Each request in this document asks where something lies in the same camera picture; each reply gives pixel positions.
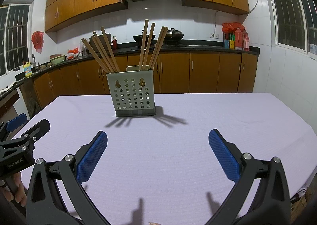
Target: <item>blue gripper pad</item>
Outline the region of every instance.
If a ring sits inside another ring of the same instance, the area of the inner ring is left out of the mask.
[[[209,133],[209,145],[227,178],[237,183],[240,179],[239,164],[214,130]]]
[[[16,118],[12,119],[7,123],[7,131],[13,132],[16,130],[19,126],[23,125],[27,120],[26,114],[22,113],[21,115],[18,115]]]
[[[77,180],[86,182],[94,171],[99,159],[107,147],[107,134],[102,132],[77,165]]]

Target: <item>wall socket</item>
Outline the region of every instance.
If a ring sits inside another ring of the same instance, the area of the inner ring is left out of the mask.
[[[210,35],[210,38],[213,38],[213,39],[219,39],[219,34],[211,34]]]

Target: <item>screw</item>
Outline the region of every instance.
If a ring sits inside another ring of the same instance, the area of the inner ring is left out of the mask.
[[[244,153],[243,158],[245,158],[246,160],[250,160],[252,159],[252,155],[250,153]]]
[[[42,158],[39,158],[36,160],[36,164],[41,164],[43,162],[43,159]]]
[[[273,161],[276,162],[276,163],[280,163],[280,162],[281,162],[281,160],[280,160],[279,157],[274,157],[274,158],[273,158]]]
[[[71,154],[68,154],[68,155],[65,156],[64,159],[69,162],[69,161],[71,161],[73,159],[73,156]]]

